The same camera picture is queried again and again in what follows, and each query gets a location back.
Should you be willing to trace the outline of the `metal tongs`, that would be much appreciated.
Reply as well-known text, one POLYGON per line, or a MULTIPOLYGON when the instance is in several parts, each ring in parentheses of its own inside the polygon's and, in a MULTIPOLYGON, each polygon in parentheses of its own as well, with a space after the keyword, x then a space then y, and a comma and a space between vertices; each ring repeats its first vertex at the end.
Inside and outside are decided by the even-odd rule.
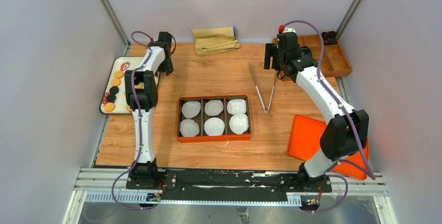
POLYGON ((256 93, 258 95, 262 110, 265 114, 268 114, 270 112, 272 102, 273 102, 274 93, 275 93, 277 72, 276 71, 273 72, 270 90, 266 91, 265 89, 269 89, 269 86, 263 86, 263 84, 261 83, 261 80, 258 79, 258 76, 257 76, 258 73, 255 71, 251 62, 248 62, 248 69, 250 71, 250 75, 251 75, 256 93), (267 102, 264 100, 264 96, 266 93, 269 96, 267 102))

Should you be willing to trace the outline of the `white strawberry tray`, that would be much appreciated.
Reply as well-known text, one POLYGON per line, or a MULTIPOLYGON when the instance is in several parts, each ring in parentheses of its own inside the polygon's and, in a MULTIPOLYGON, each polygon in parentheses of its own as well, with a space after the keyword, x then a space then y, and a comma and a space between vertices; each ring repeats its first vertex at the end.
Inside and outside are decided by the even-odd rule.
POLYGON ((138 106, 144 111, 158 102, 157 73, 165 60, 163 51, 144 57, 120 57, 114 61, 100 103, 102 114, 132 114, 138 106))

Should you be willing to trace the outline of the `orange compartment cookie box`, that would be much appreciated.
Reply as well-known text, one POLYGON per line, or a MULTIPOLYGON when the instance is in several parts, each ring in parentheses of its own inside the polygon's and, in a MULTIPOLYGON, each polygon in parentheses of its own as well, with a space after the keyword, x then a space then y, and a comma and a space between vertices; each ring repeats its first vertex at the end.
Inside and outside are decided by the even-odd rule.
POLYGON ((181 143, 245 141, 252 136, 246 95, 182 97, 177 117, 181 143))

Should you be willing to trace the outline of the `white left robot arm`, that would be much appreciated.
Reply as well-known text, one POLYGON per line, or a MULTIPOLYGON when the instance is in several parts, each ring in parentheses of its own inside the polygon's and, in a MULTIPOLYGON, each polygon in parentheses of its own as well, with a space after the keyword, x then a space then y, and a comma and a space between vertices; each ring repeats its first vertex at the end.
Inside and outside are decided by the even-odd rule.
POLYGON ((136 151, 128 175, 127 188, 154 189, 160 176, 153 145, 153 115, 158 103, 157 73, 173 72, 171 45, 174 37, 161 31, 158 39, 145 44, 146 54, 133 69, 125 72, 126 102, 135 123, 136 151))

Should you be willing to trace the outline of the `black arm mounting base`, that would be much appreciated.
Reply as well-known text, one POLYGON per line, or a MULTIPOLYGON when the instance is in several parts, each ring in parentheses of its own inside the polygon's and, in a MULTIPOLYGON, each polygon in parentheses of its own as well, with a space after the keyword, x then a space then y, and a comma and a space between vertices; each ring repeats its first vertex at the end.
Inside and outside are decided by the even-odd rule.
POLYGON ((330 179, 299 178, 295 171, 165 169, 154 177, 129 174, 126 188, 159 190, 164 200, 283 202, 287 193, 330 193, 330 179))

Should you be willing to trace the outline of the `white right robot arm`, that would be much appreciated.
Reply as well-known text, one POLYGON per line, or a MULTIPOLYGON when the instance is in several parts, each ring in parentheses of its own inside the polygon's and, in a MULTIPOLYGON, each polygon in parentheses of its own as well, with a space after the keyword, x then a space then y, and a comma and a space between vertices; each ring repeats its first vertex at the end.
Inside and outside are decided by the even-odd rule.
POLYGON ((344 158, 364 153, 369 116, 363 109, 356 110, 329 84, 320 64, 311 56, 303 55, 298 36, 293 28, 279 31, 276 43, 265 45, 264 69, 273 68, 289 77, 304 89, 321 111, 326 128, 319 140, 318 151, 303 162, 298 170, 298 186, 312 191, 326 172, 344 158))

